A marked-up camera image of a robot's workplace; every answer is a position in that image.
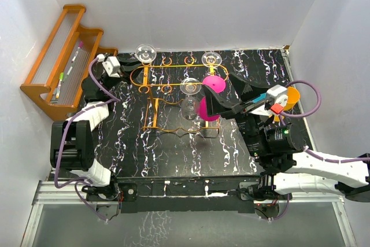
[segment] orange wooden shelf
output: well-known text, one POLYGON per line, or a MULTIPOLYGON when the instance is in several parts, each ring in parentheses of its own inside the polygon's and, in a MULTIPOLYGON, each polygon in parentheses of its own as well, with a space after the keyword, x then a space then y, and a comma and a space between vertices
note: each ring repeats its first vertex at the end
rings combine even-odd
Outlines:
POLYGON ((82 96, 81 82, 88 75, 90 62, 99 53, 117 55, 115 48, 100 47, 103 30, 86 28, 80 24, 86 8, 65 5, 46 40, 21 90, 54 121, 65 120, 77 111, 82 96), (60 97, 51 103, 59 76, 68 71, 80 43, 83 46, 73 63, 73 70, 61 86, 60 97))

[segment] black marble table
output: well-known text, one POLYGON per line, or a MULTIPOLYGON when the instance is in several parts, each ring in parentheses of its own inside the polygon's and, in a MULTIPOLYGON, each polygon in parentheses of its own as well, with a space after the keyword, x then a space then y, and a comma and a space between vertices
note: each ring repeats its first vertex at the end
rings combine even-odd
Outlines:
MULTIPOLYGON (((217 51, 222 65, 259 85, 285 85, 290 79, 279 49, 217 51)), ((163 58, 170 57, 172 65, 184 64, 185 57, 196 58, 201 64, 204 51, 158 53, 153 65, 161 65, 163 58)), ((205 67, 155 68, 150 71, 151 84, 180 83, 187 77, 202 80, 205 67)), ((142 74, 137 78, 141 82, 142 74)), ((138 87, 120 83, 112 93, 122 101, 114 104, 113 112, 94 131, 98 161, 111 169, 118 177, 151 176, 201 176, 201 175, 255 175, 260 169, 249 156, 245 143, 234 120, 221 119, 219 135, 216 130, 202 130, 197 134, 170 134, 143 130, 147 98, 138 87)), ((176 102, 184 98, 179 86, 172 92, 163 93, 159 86, 153 87, 154 97, 176 102)), ((238 101, 235 90, 227 81, 221 95, 228 101, 238 101)), ((300 113, 295 107, 293 113, 300 113)), ((310 145, 304 121, 292 120, 299 125, 302 135, 310 145)), ((198 117, 188 121, 181 117, 180 107, 161 104, 158 125, 166 129, 178 126, 197 129, 204 123, 198 117)))

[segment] white backdrop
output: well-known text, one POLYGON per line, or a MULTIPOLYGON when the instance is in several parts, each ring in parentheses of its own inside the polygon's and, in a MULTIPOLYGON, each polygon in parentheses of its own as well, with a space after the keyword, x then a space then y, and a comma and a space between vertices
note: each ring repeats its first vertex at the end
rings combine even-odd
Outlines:
POLYGON ((52 121, 19 89, 61 9, 56 0, 0 0, 0 246, 19 246, 38 181, 50 171, 52 121))
MULTIPOLYGON (((317 148, 338 156, 370 152, 370 0, 316 0, 295 38, 290 61, 295 79, 317 85, 319 111, 308 117, 317 148)), ((315 96, 299 88, 305 110, 315 96)), ((369 246, 370 205, 346 201, 360 247, 369 246)))
POLYGON ((133 51, 290 45, 314 0, 57 0, 87 6, 83 22, 102 42, 133 51))

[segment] purple cable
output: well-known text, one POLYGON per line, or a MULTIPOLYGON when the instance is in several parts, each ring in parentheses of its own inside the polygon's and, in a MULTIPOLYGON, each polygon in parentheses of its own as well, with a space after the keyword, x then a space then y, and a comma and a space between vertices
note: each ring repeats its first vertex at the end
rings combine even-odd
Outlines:
POLYGON ((310 86, 314 92, 316 93, 316 97, 317 97, 317 103, 316 103, 316 106, 309 112, 306 112, 306 113, 303 113, 303 114, 297 114, 297 115, 293 115, 293 114, 288 114, 288 113, 285 113, 284 111, 282 111, 280 114, 284 117, 290 117, 290 118, 303 118, 303 117, 307 117, 307 116, 310 116, 312 114, 314 114, 320 107, 321 105, 321 94, 319 92, 319 89, 317 89, 313 84, 307 82, 307 81, 304 81, 304 80, 295 80, 295 81, 292 81, 292 82, 289 82, 287 84, 286 87, 289 87, 291 85, 294 85, 296 83, 302 83, 302 84, 306 84, 308 86, 310 86))
POLYGON ((281 215, 279 215, 278 217, 274 218, 274 217, 270 217, 270 218, 263 218, 264 220, 269 220, 269 219, 272 219, 272 220, 279 220, 280 218, 282 218, 288 211, 288 207, 289 207, 289 194, 287 196, 287 205, 283 211, 283 213, 281 215))
POLYGON ((318 154, 314 153, 310 149, 308 149, 307 146, 305 146, 306 150, 309 155, 313 156, 314 158, 317 158, 321 161, 329 162, 329 163, 349 163, 349 162, 357 162, 357 161, 370 161, 370 157, 358 157, 358 158, 350 158, 350 159, 343 159, 343 160, 338 160, 338 159, 326 159, 323 158, 322 156, 319 156, 318 154))
MULTIPOLYGON (((109 104, 111 102, 113 102, 114 100, 113 99, 110 99, 102 104, 97 104, 97 105, 94 105, 94 106, 90 106, 88 108, 86 108, 85 110, 81 110, 79 112, 77 112, 75 115, 73 115, 69 121, 67 122, 67 125, 65 126, 64 128, 64 132, 63 132, 63 136, 62 136, 62 140, 61 140, 61 143, 60 143, 60 147, 59 147, 59 153, 58 154, 62 154, 63 153, 63 148, 64 148, 64 142, 66 140, 66 137, 67 137, 67 132, 68 132, 68 129, 69 127, 71 126, 73 120, 75 118, 77 118, 78 116, 80 116, 81 114, 83 114, 85 111, 89 111, 90 109, 92 108, 95 108, 95 107, 99 107, 99 106, 103 106, 103 105, 106 105, 106 104, 109 104)), ((78 177, 78 178, 74 178, 74 179, 71 179, 65 183, 63 183, 62 185, 59 185, 58 184, 58 176, 59 176, 59 169, 60 169, 60 164, 61 164, 61 161, 62 161, 62 155, 58 155, 58 159, 57 159, 57 165, 56 165, 56 169, 55 169, 55 175, 54 175, 54 185, 56 188, 60 189, 60 188, 63 188, 64 186, 70 184, 71 182, 75 182, 77 180, 85 180, 86 178, 81 178, 81 177, 78 177)))
POLYGON ((279 115, 279 121, 281 122, 282 126, 286 126, 282 115, 279 115))
POLYGON ((97 79, 95 78, 94 74, 93 74, 93 65, 96 63, 96 61, 98 61, 98 57, 95 58, 94 60, 92 60, 92 62, 90 63, 90 65, 88 66, 88 73, 90 74, 90 77, 91 79, 94 81, 94 83, 100 88, 100 90, 102 90, 108 97, 111 97, 112 99, 114 99, 115 101, 120 101, 118 98, 116 98, 114 95, 112 95, 110 92, 107 91, 106 88, 103 87, 103 85, 101 85, 99 83, 99 81, 97 81, 97 79))
POLYGON ((87 201, 86 201, 86 199, 84 198, 84 197, 82 197, 82 195, 80 194, 80 192, 79 192, 79 190, 77 189, 77 185, 79 184, 79 183, 84 183, 84 182, 82 182, 82 181, 77 181, 76 183, 75 183, 75 191, 76 191, 76 193, 77 193, 77 195, 79 196, 79 198, 80 198, 80 200, 85 204, 85 205, 87 205, 87 207, 92 211, 92 212, 94 212, 100 219, 102 219, 103 221, 108 221, 108 218, 106 218, 106 217, 104 217, 104 216, 102 216, 100 213, 98 213, 96 210, 95 210, 95 208, 93 208, 87 201))
POLYGON ((279 215, 278 217, 274 218, 274 220, 278 220, 278 219, 282 218, 285 215, 285 213, 287 213, 288 207, 289 207, 289 194, 287 196, 287 206, 285 207, 283 213, 281 215, 279 215))
MULTIPOLYGON (((94 83, 106 94, 108 95, 109 97, 111 97, 112 99, 104 102, 104 103, 101 103, 101 104, 97 104, 97 105, 93 105, 93 106, 90 106, 88 108, 86 108, 85 110, 81 110, 79 112, 77 112, 75 115, 73 115, 69 121, 67 122, 67 125, 65 126, 64 128, 64 131, 63 131, 63 135, 62 135, 62 140, 61 140, 61 143, 60 143, 60 147, 59 147, 59 153, 58 154, 62 154, 63 153, 63 148, 64 148, 64 142, 66 140, 66 136, 67 136, 67 132, 68 132, 68 129, 69 127, 71 126, 73 120, 75 118, 77 118, 78 116, 80 116, 81 114, 85 113, 86 111, 89 111, 90 109, 92 108, 96 108, 96 107, 99 107, 99 106, 103 106, 103 105, 106 105, 106 104, 109 104, 113 101, 120 101, 118 98, 116 98, 115 96, 113 96, 110 92, 107 91, 106 88, 104 88, 100 83, 99 81, 97 81, 97 79, 95 78, 95 76, 93 75, 93 71, 92 71, 92 68, 93 68, 93 64, 95 64, 96 62, 98 61, 98 58, 95 58, 92 60, 92 62, 90 63, 90 65, 88 66, 88 72, 91 76, 91 79, 94 81, 94 83)), ((86 186, 91 186, 91 181, 89 179, 87 179, 85 176, 80 176, 80 177, 77 177, 77 178, 74 178, 74 179, 71 179, 65 183, 63 183, 62 185, 59 185, 58 184, 58 176, 59 176, 59 170, 60 170, 60 164, 61 164, 61 160, 62 160, 62 155, 58 155, 58 159, 57 159, 57 165, 55 166, 55 175, 54 175, 54 185, 56 188, 60 189, 60 188, 63 188, 64 186, 66 185, 69 185, 71 184, 72 182, 76 182, 75 183, 75 191, 76 191, 76 194, 79 196, 79 198, 81 199, 81 201, 87 205, 87 207, 92 211, 94 212, 100 219, 104 220, 104 221, 108 221, 108 219, 104 216, 102 216, 101 214, 99 214, 87 201, 86 199, 84 199, 82 197, 82 195, 79 193, 78 189, 77 189, 77 185, 79 183, 81 184, 84 184, 86 186)))
POLYGON ((57 159, 57 165, 55 166, 55 175, 54 175, 54 185, 56 188, 60 189, 60 188, 63 188, 64 186, 72 183, 72 182, 76 182, 75 183, 75 191, 76 191, 76 194, 79 196, 79 198, 81 199, 81 201, 83 201, 83 203, 85 205, 88 206, 88 208, 93 211, 100 219, 104 220, 104 221, 108 221, 108 219, 104 216, 102 216, 101 214, 99 214, 83 197, 82 195, 79 193, 78 189, 77 189, 77 185, 79 183, 82 183, 84 185, 87 185, 87 186, 91 186, 91 183, 87 183, 85 180, 87 179, 86 177, 84 176, 79 176, 77 178, 74 178, 74 179, 71 179, 65 183, 63 183, 62 185, 59 185, 58 184, 58 176, 59 176, 59 170, 60 170, 60 164, 61 164, 61 160, 62 160, 62 155, 60 155, 61 153, 63 153, 63 148, 64 148, 64 142, 66 140, 66 136, 67 136, 67 132, 68 132, 68 129, 69 127, 71 126, 73 120, 75 118, 77 118, 78 116, 80 116, 81 114, 83 114, 84 112, 92 109, 92 108, 95 108, 95 107, 99 107, 99 106, 103 106, 103 105, 106 105, 106 104, 109 104, 111 102, 113 102, 114 100, 113 99, 110 99, 102 104, 97 104, 97 105, 93 105, 93 106, 90 106, 88 108, 86 108, 85 110, 81 110, 79 112, 77 112, 75 115, 73 115, 69 121, 67 122, 67 125, 65 126, 64 128, 64 131, 63 131, 63 135, 62 135, 62 140, 61 140, 61 143, 60 143, 60 147, 59 147, 59 153, 58 153, 58 159, 57 159))

